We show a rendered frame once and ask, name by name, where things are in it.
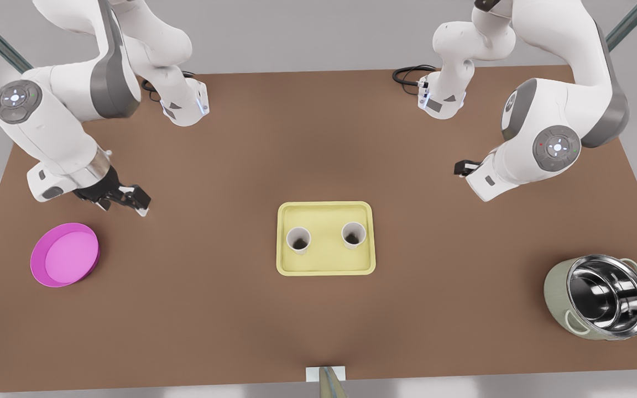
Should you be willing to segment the pale yellow rectangular tray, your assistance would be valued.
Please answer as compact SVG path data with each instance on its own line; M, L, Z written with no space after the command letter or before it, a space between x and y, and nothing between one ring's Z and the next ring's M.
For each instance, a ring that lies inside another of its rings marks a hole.
M377 265L372 208L364 201L286 202L276 219L276 269L286 276L369 275ZM356 249L343 244L341 230L359 222L367 237ZM294 227L311 233L306 254L297 255L286 244Z

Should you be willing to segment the white IKEA cup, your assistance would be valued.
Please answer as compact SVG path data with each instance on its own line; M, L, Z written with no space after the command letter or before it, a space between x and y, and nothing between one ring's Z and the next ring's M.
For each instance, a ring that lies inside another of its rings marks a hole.
M365 226L359 222L348 222L341 230L343 244L347 249L356 249L367 237Z
M295 254L304 255L311 244L311 233L304 227L294 227L286 234L286 244Z

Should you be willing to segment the green pot with steel interior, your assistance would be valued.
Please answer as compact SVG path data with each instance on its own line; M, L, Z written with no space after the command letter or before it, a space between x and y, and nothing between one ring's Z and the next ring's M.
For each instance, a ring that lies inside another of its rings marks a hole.
M544 281L552 317L565 330L593 341L637 336L637 262L591 254L560 262Z

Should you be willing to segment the silver frame post with foot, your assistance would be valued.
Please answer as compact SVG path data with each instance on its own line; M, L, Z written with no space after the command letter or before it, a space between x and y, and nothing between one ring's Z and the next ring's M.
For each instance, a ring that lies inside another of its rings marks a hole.
M342 385L342 382L346 381L346 367L307 367L305 375L306 382L318 383L319 398L348 398Z

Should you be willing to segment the pink round plate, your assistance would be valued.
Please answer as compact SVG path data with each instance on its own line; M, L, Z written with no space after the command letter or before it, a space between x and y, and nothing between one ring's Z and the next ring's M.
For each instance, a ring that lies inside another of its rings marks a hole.
M64 223L37 241L30 256L30 271L41 285L64 287L89 275L100 254L93 229L81 223Z

